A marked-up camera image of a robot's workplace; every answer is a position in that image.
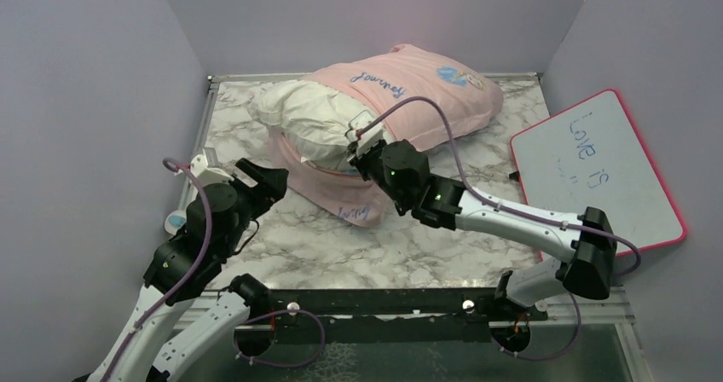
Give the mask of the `white pillow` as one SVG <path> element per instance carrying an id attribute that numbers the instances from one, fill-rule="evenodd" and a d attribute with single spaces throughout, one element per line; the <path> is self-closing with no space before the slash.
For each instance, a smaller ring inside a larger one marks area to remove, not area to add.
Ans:
<path id="1" fill-rule="evenodd" d="M 361 113 L 377 117 L 358 100 L 311 81 L 275 84 L 253 98 L 248 112 L 257 122 L 281 133 L 306 163 L 350 173 L 345 150 L 350 122 Z"/>

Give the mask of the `Elsa print pink-lined pillowcase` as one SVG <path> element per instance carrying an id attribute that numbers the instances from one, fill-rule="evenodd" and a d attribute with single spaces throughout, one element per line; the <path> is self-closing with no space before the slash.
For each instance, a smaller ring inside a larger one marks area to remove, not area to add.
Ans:
<path id="1" fill-rule="evenodd" d="M 377 114 L 385 140 L 406 140 L 427 151 L 450 138 L 482 130 L 503 107 L 501 88 L 464 64 L 413 46 L 399 44 L 388 53 L 336 63 L 297 80 L 342 92 Z M 373 183 L 350 173 L 303 162 L 291 143 L 265 126 L 273 165 L 289 171 L 297 194 L 348 223 L 377 226 L 390 199 Z"/>

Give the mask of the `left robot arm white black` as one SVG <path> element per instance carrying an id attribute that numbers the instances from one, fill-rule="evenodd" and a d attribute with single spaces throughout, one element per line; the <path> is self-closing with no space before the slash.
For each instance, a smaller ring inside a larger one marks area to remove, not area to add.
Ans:
<path id="1" fill-rule="evenodd" d="M 268 288 L 252 275 L 242 275 L 209 311 L 174 332 L 182 315 L 237 254 L 250 223 L 285 196 L 288 170 L 240 159 L 235 165 L 255 182 L 250 187 L 224 171 L 194 171 L 171 158 L 163 165 L 186 174 L 197 197 L 186 208 L 186 222 L 154 252 L 136 305 L 112 349 L 83 381 L 178 381 L 234 326 L 267 315 Z"/>

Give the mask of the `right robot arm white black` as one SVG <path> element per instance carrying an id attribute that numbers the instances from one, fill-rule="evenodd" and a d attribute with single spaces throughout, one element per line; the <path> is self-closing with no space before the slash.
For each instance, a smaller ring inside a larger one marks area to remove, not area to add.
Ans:
<path id="1" fill-rule="evenodd" d="M 500 318 L 511 320 L 564 292 L 591 300 L 610 296 L 616 240 L 602 210 L 589 206 L 575 214 L 505 202 L 432 173 L 427 155 L 407 141 L 379 141 L 364 152 L 352 142 L 346 154 L 362 178 L 392 200 L 399 215 L 410 214 L 434 229 L 491 234 L 548 256 L 530 268 L 503 274 L 491 299 Z"/>

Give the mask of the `pink framed whiteboard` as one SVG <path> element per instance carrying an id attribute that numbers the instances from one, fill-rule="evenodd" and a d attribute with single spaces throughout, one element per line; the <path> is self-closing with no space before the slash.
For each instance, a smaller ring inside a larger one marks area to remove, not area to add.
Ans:
<path id="1" fill-rule="evenodd" d="M 526 202 L 604 211 L 641 251 L 687 235 L 683 217 L 616 90 L 607 89 L 510 140 Z"/>

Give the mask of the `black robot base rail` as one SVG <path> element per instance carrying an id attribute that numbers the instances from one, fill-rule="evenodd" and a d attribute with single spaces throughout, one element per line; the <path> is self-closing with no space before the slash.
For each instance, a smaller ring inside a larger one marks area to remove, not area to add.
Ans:
<path id="1" fill-rule="evenodd" d="M 492 287 L 408 289 L 275 289 L 238 326 L 234 340 L 247 355 L 273 344 L 301 345 L 500 341 L 517 350 L 530 342 L 529 324 L 547 314 L 514 309 Z"/>

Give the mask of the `aluminium table frame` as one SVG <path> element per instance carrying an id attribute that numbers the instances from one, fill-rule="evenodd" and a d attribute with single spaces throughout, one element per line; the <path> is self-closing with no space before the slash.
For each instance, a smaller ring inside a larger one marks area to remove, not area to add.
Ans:
<path id="1" fill-rule="evenodd" d="M 182 163 L 183 165 L 189 167 L 189 163 L 184 163 L 184 162 L 181 162 L 181 161 L 178 161 L 178 162 L 180 162 L 180 163 Z M 237 173 L 236 173 L 236 174 L 238 174 L 238 175 L 240 176 L 240 174 L 245 174 L 245 173 L 242 172 L 242 171 L 240 171 L 239 169 L 237 169 Z M 450 177 L 450 178 L 453 178 L 453 179 L 455 179 L 455 180 L 460 180 L 460 181 L 462 181 L 468 188 L 474 188 L 474 187 L 468 182 L 468 180 L 467 180 L 467 178 L 466 178 L 466 176 L 465 176 L 464 174 L 459 174 L 457 177 Z M 246 184 L 248 184 L 248 185 L 251 186 L 251 187 L 254 186 L 254 184 L 255 184 L 255 182 L 254 182 L 249 176 L 247 176 L 247 180 L 246 180 L 246 181 L 242 181 L 242 182 L 245 182 Z M 618 235 L 614 234 L 613 231 L 612 231 L 612 237 L 613 237 L 613 239 L 616 240 L 616 248 L 617 248 L 618 245 L 621 243 L 622 240 L 621 240 L 621 238 L 620 238 Z M 243 243 L 242 243 L 242 240 L 240 240 L 240 243 L 239 243 L 238 246 L 237 246 L 237 250 L 238 250 L 237 254 L 238 254 L 242 249 L 243 249 Z M 616 271 L 615 271 L 615 268 L 614 268 L 614 276 L 613 276 L 613 280 L 612 280 L 612 285 L 613 285 L 613 281 L 614 281 L 615 278 L 616 278 Z M 231 283 L 230 283 L 228 286 L 226 286 L 226 287 L 217 295 L 217 298 L 216 298 L 215 302 L 217 302 L 217 301 L 220 299 L 222 292 L 226 292 L 227 290 L 230 289 Z M 571 294 L 571 293 L 569 293 L 569 292 L 564 292 L 564 293 L 568 294 L 572 300 L 577 300 L 577 299 L 581 298 L 581 297 L 577 297 L 577 296 L 575 296 L 575 295 L 573 295 L 573 294 Z M 541 311 L 541 309 L 540 309 L 540 307 L 539 307 L 539 302 L 540 302 L 540 301 L 538 301 L 535 305 L 529 307 L 528 309 L 530 309 L 530 308 L 532 308 L 532 307 L 535 307 L 535 308 L 537 308 L 539 311 Z M 236 326 L 233 327 L 232 332 L 231 332 L 231 334 L 230 334 L 229 336 L 232 336 L 232 335 L 234 334 L 234 330 L 235 330 L 236 327 L 238 327 L 239 325 L 242 325 L 242 324 L 244 325 L 244 324 L 247 324 L 247 323 L 254 323 L 254 322 L 260 321 L 260 320 L 262 320 L 262 319 L 266 319 L 266 318 L 268 319 L 268 318 L 270 318 L 270 317 L 271 317 L 270 314 L 264 314 L 264 315 L 260 315 L 260 316 L 258 316 L 258 317 L 253 317 L 252 314 L 250 314 L 250 316 L 249 316 L 249 318 L 248 318 L 247 320 L 245 320 L 245 321 L 243 321 L 242 323 L 240 323 L 240 324 L 238 324 L 238 325 L 236 325 Z M 523 357 L 523 351 L 528 347 L 528 346 L 527 346 L 524 350 L 517 350 L 517 349 L 511 347 L 509 344 L 504 344 L 504 343 L 502 343 L 502 342 L 500 342 L 500 341 L 493 341 L 493 342 L 499 347 L 499 349 L 500 349 L 501 352 L 503 352 L 503 353 L 505 353 L 505 354 L 507 354 L 507 355 L 509 355 L 509 356 L 515 357 L 515 358 L 522 358 L 522 357 Z"/>

